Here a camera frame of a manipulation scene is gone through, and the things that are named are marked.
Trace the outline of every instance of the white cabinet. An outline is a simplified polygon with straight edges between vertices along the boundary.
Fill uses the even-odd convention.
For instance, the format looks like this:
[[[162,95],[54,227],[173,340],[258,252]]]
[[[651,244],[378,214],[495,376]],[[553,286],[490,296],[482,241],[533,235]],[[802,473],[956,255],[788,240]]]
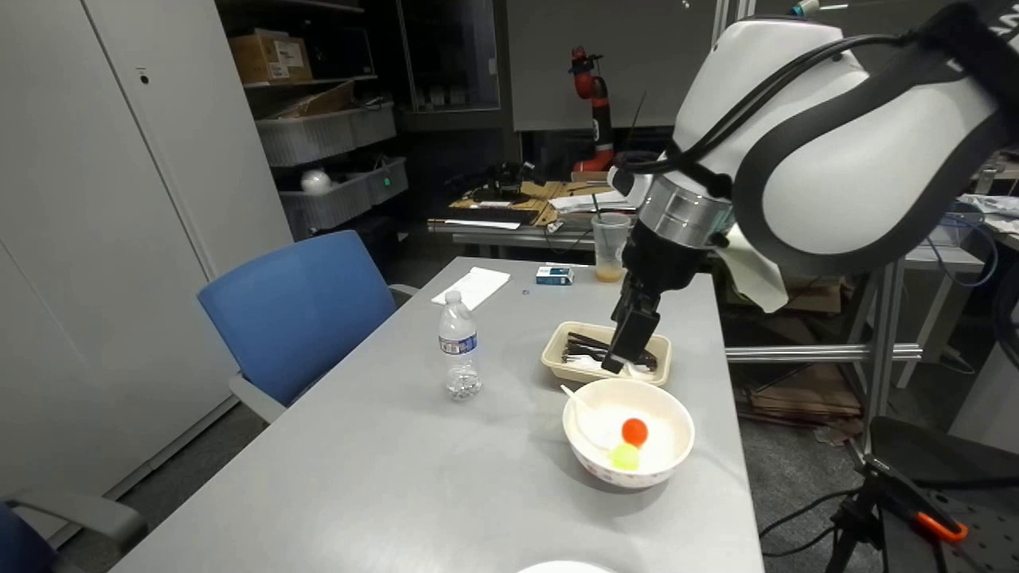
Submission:
[[[193,292],[288,235],[211,21],[0,4],[0,492],[106,494],[229,399]]]

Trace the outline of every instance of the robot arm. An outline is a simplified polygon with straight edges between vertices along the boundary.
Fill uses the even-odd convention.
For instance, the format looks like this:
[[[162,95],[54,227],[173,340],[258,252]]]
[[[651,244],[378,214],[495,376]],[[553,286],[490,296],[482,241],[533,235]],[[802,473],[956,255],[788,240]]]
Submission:
[[[852,50],[892,50],[867,75]],[[1016,142],[1019,53],[971,8],[909,34],[736,24],[676,119],[631,233],[605,370],[634,360],[662,290],[689,284],[733,224],[796,274],[858,274],[919,244],[971,172]]]

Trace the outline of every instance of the blue office chair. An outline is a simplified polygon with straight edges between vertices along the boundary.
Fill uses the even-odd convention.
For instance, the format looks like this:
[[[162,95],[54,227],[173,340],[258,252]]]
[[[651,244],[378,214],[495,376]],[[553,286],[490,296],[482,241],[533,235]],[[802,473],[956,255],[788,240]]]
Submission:
[[[196,302],[239,364],[229,390],[263,422],[277,422],[395,312],[351,231],[261,255],[204,286]]]
[[[145,521],[122,502],[78,496],[67,492],[21,492],[0,500],[0,573],[77,573],[56,551],[13,511],[25,505],[74,521],[115,542],[117,551],[132,548],[145,534]]]

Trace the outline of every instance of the white bowl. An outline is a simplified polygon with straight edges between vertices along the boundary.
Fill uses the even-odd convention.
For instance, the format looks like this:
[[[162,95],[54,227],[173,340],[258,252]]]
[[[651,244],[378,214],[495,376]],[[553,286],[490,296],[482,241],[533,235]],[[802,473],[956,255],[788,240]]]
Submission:
[[[553,376],[553,380],[564,380],[564,381],[596,381],[596,380],[622,380],[614,373],[605,373],[600,365],[575,365],[575,364],[564,364],[564,351],[565,351],[565,338],[568,331],[582,334],[582,338],[591,338],[591,340],[600,340],[607,345],[611,340],[611,328],[605,325],[589,325],[589,323],[560,323],[553,328],[553,334],[546,338],[544,351],[542,351],[542,364],[544,370]],[[651,381],[651,386],[665,386],[667,381],[667,365],[670,365],[670,340],[662,338],[662,334],[651,334],[646,340],[646,351],[650,357],[655,357],[655,370],[650,376],[636,376],[639,381]]]
[[[600,435],[589,435],[589,422],[597,422],[600,428],[611,428],[616,443],[622,424],[626,418],[639,418],[646,424],[646,443],[639,445],[639,463],[634,473],[611,467],[611,450],[600,445]],[[676,467],[689,455],[693,450],[693,422],[684,405],[678,405],[676,394],[631,380],[600,380],[575,390],[575,394],[564,405],[564,432],[568,440],[568,450],[575,463],[591,473],[597,482],[643,492],[651,484],[662,484],[676,476]]]

